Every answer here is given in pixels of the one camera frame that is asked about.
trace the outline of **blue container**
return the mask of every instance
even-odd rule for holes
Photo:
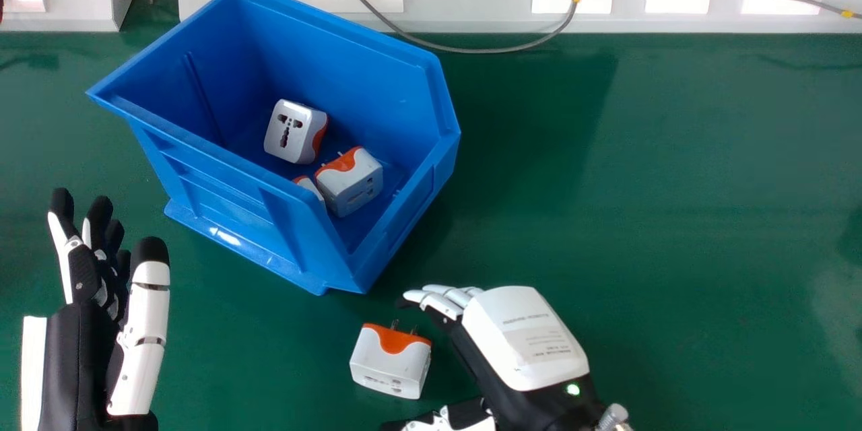
[[[213,0],[88,91],[126,118],[170,218],[315,295],[370,289],[452,175],[461,130],[437,57],[293,0]],[[339,219],[264,152],[279,99],[329,113],[320,161],[363,145],[384,191]]]

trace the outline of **white and orange travel adapter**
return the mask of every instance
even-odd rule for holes
[[[323,201],[323,195],[320,191],[318,191],[317,186],[314,185],[314,182],[311,181],[310,176],[298,176],[293,179],[293,183],[296,183],[296,185],[299,185],[303,189],[308,189],[309,191],[311,191],[314,195],[317,196],[317,200],[321,202],[321,205],[323,205],[323,207],[326,207],[326,203],[325,201]]]
[[[418,399],[431,365],[431,340],[397,330],[398,320],[386,329],[366,323],[360,330],[350,373],[356,384],[369,389]]]
[[[326,112],[280,100],[272,108],[264,150],[292,164],[310,164],[320,153],[327,125]]]
[[[336,216],[350,216],[383,190],[383,167],[366,149],[357,146],[317,173],[317,188]]]

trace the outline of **green table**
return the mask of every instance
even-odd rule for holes
[[[368,296],[316,297],[162,214],[126,124],[84,90],[176,23],[0,35],[0,428],[18,426],[21,317],[62,303],[52,187],[105,193],[172,253],[163,429],[373,429],[476,393],[401,290],[535,285],[638,429],[862,425],[862,37],[569,35],[441,56],[455,176]],[[436,36],[500,45],[525,36]],[[78,210],[83,215],[84,208]],[[440,345],[421,401],[353,384],[364,321]]]

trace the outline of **black and white robotic hand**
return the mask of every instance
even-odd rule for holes
[[[434,318],[481,397],[381,431],[630,431],[595,395],[584,349],[535,288],[430,284],[403,295]]]
[[[73,207],[67,189],[53,191],[47,219],[65,306],[50,318],[24,317],[22,431],[155,431],[167,247],[150,237],[121,251],[123,225],[107,197],[96,198],[80,232]]]

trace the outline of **bin base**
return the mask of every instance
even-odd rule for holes
[[[329,289],[325,281],[308,272],[299,271],[299,267],[295,263],[260,246],[256,246],[251,241],[224,229],[219,224],[212,222],[212,220],[195,216],[189,208],[184,207],[180,203],[170,200],[164,206],[164,215],[176,220],[176,222],[186,226],[186,228],[190,228],[192,231],[218,242],[218,244],[227,247],[234,253],[258,263],[258,265],[267,268],[269,271],[274,272],[274,274],[280,275],[280,277],[298,285],[313,295],[323,295]]]

